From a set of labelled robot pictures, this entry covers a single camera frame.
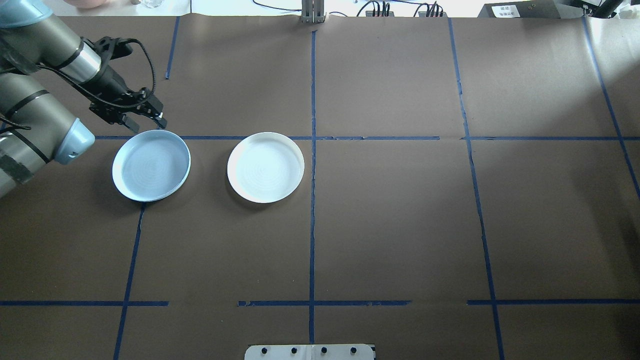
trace light blue end cap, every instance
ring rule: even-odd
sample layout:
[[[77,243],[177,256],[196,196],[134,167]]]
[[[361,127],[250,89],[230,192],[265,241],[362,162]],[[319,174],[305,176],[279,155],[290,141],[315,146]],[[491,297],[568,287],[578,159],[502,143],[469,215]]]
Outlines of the light blue end cap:
[[[35,24],[52,14],[41,0],[0,0],[0,29]]]

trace metal bracket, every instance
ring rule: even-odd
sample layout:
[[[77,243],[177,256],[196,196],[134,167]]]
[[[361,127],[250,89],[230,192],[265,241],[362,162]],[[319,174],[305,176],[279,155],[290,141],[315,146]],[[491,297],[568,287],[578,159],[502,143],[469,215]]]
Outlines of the metal bracket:
[[[324,0],[302,0],[302,22],[320,24],[325,17]]]
[[[376,347],[365,344],[253,345],[244,360],[376,360]]]

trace white plate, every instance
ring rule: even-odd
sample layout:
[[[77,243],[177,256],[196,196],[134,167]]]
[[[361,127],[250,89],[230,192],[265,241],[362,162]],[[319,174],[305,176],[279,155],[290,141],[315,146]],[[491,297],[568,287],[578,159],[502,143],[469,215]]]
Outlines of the white plate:
[[[229,156],[227,175],[234,190],[253,202],[274,202],[295,190],[305,173],[305,159],[290,138],[257,133],[242,140]]]
[[[132,137],[120,148],[111,174],[122,195],[148,202],[178,190],[190,168],[189,148],[178,135],[149,130]]]

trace white mounting plate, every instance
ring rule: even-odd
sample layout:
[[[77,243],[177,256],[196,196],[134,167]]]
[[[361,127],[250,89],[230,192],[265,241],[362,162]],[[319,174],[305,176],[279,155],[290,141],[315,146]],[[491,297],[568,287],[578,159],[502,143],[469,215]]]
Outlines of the white mounting plate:
[[[372,345],[253,345],[246,349],[244,360],[375,360]]]

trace black tape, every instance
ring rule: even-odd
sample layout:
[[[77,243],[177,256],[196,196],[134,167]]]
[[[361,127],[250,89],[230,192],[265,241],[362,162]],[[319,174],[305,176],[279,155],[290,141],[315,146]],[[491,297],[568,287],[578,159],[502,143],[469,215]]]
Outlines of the black tape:
[[[47,90],[40,90],[40,91],[36,91],[35,93],[25,97],[24,99],[20,100],[16,105],[13,105],[13,107],[11,107],[9,110],[6,111],[6,113],[4,113],[4,117],[6,117],[7,119],[11,120],[11,118],[15,115],[15,113],[17,113],[20,109],[22,109],[25,105],[27,105],[28,103],[30,103],[31,101],[45,95],[48,94],[49,92]]]
[[[33,173],[26,166],[4,152],[0,152],[0,169],[20,184],[26,183],[33,177]]]
[[[16,130],[11,131],[11,134],[14,134],[15,137],[17,137],[18,139],[22,140],[22,142],[24,142],[28,147],[30,147],[31,150],[33,150],[33,152],[35,152],[40,157],[40,159],[42,159],[42,161],[44,161],[46,164],[51,162],[51,159],[49,159],[44,154],[44,152],[42,152],[40,149],[38,149],[37,146],[33,145],[33,143],[29,141],[29,139],[25,138],[24,135],[20,134]]]

